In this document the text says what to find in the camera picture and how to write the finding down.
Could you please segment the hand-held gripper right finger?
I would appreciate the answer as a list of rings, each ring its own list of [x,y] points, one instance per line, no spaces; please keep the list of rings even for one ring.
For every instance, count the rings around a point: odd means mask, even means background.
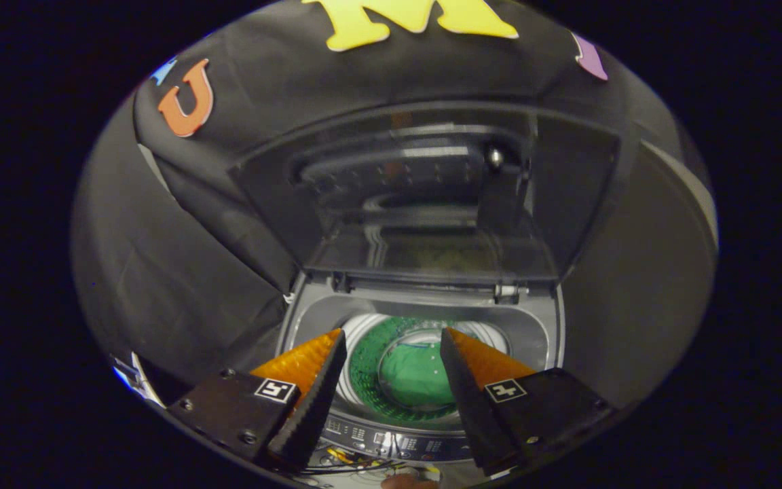
[[[565,369],[536,371],[450,327],[440,353],[472,458],[486,476],[545,467],[615,421],[615,407]]]

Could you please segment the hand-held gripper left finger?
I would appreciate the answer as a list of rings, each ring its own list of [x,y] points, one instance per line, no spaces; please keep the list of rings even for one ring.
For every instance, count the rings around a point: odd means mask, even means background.
[[[335,328],[249,371],[220,369],[166,411],[236,461],[302,471],[324,431],[347,356],[346,334]]]

